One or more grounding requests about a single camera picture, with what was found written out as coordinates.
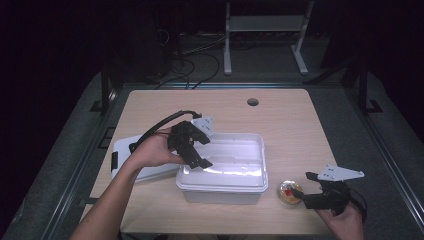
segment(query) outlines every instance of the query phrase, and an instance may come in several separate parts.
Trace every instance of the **dark background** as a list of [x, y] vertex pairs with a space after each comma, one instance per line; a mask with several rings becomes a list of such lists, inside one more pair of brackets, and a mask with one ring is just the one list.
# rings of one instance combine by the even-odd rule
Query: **dark background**
[[[275, 3], [257, 5], [260, 2], [239, 1], [234, 11], [279, 13]], [[304, 6], [304, 2], [294, 2], [297, 3], [286, 1], [288, 7], [282, 9], [298, 11]], [[123, 20], [123, 16], [131, 16], [133, 9], [138, 9], [145, 13], [140, 23], [170, 27], [177, 19], [180, 29], [188, 33], [224, 30], [224, 1], [173, 1], [172, 5], [161, 2], [159, 7], [144, 4], [1, 1], [0, 236], [83, 90], [126, 42], [123, 36], [128, 31], [122, 30], [120, 23], [128, 19]], [[308, 28], [310, 36], [330, 34], [335, 29], [323, 62], [325, 67], [334, 66], [355, 52], [358, 42], [365, 39], [370, 71], [382, 80], [388, 95], [422, 140], [423, 4], [424, 1], [414, 0], [345, 1], [343, 9], [349, 6], [350, 11], [344, 14], [340, 1], [318, 0]]]

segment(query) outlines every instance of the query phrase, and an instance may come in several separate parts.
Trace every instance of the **human hand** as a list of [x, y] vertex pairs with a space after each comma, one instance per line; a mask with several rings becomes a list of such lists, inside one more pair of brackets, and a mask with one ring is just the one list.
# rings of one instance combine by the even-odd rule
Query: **human hand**
[[156, 167], [166, 163], [184, 164], [184, 160], [168, 149], [168, 136], [171, 128], [161, 129], [137, 147], [137, 149], [127, 159], [132, 162], [137, 168]]
[[328, 210], [315, 210], [337, 239], [364, 239], [362, 216], [357, 207], [349, 202], [340, 215], [334, 216]]

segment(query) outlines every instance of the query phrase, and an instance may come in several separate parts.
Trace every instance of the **white plastic container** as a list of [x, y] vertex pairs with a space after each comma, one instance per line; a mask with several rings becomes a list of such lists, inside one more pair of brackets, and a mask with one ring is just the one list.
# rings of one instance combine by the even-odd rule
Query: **white plastic container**
[[[118, 173], [119, 169], [122, 167], [127, 158], [131, 155], [129, 145], [131, 143], [137, 142], [142, 135], [133, 136], [129, 138], [120, 139], [115, 142], [113, 145], [113, 154], [112, 154], [112, 166], [111, 173], [112, 178]], [[144, 181], [155, 181], [167, 177], [175, 177], [177, 171], [180, 167], [180, 164], [168, 163], [159, 167], [145, 167], [138, 174], [135, 182], [144, 182]]]
[[268, 188], [264, 142], [260, 135], [215, 133], [206, 145], [195, 144], [212, 167], [181, 165], [177, 185], [188, 202], [256, 204]]

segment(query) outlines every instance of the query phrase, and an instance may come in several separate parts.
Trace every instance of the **table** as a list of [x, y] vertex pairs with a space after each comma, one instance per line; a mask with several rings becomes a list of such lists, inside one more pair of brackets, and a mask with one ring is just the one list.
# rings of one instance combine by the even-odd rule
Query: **table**
[[[259, 101], [250, 106], [248, 99]], [[136, 184], [121, 230], [145, 233], [195, 234], [326, 234], [313, 210], [287, 205], [277, 196], [284, 180], [299, 183], [306, 194], [319, 193], [319, 184], [307, 180], [306, 171], [321, 172], [336, 164], [306, 90], [143, 90], [128, 97], [97, 180], [91, 192], [98, 198], [111, 181], [113, 143], [139, 135], [179, 110], [212, 116], [215, 132], [258, 133], [265, 142], [269, 188], [256, 205], [188, 203], [175, 177]], [[183, 116], [172, 126], [191, 116]], [[87, 205], [84, 214], [90, 209]]]

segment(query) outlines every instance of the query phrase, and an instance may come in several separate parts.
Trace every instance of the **metal rail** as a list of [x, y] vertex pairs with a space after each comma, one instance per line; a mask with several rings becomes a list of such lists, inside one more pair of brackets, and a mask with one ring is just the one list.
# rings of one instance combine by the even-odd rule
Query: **metal rail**
[[389, 175], [392, 177], [396, 188], [398, 189], [400, 195], [405, 201], [406, 206], [409, 208], [412, 216], [417, 222], [418, 227], [424, 235], [424, 208], [421, 200], [417, 197], [405, 176], [401, 172], [400, 168], [396, 164], [393, 155], [390, 153], [389, 149], [384, 143], [383, 138], [381, 137], [371, 118], [364, 115], [360, 107], [357, 105], [358, 99], [353, 90], [347, 89], [346, 91], [347, 95], [352, 101], [352, 104], [356, 106], [355, 109], [357, 110], [357, 114], [361, 116], [360, 119], [363, 125], [380, 151], [384, 166], [386, 167]]
[[72, 173], [70, 180], [63, 191], [59, 202], [50, 217], [48, 224], [41, 236], [41, 239], [57, 239], [56, 235], [60, 229], [60, 226], [63, 220], [66, 217], [66, 214], [75, 198], [75, 194], [78, 188], [78, 185], [82, 179], [82, 175], [84, 173], [84, 169], [87, 165], [87, 160], [92, 153], [93, 149], [97, 147], [97, 143], [101, 140], [102, 135], [99, 132], [105, 128], [106, 121], [108, 119], [108, 115], [110, 113], [110, 109], [114, 103], [114, 100], [118, 97], [118, 93], [112, 91], [109, 96], [110, 105], [108, 110], [105, 112], [103, 116], [100, 117], [98, 124], [96, 124], [96, 128], [90, 133], [90, 140], [84, 149], [80, 159], [78, 160], [78, 164], [75, 167], [74, 172]]
[[[168, 83], [161, 89], [191, 89], [195, 83], [187, 85], [186, 83]], [[196, 89], [234, 89], [234, 88], [261, 88], [261, 89], [275, 89], [275, 88], [301, 88], [301, 89], [314, 89], [314, 88], [340, 88], [338, 82], [321, 83], [319, 85], [305, 85], [303, 83], [202, 83]]]

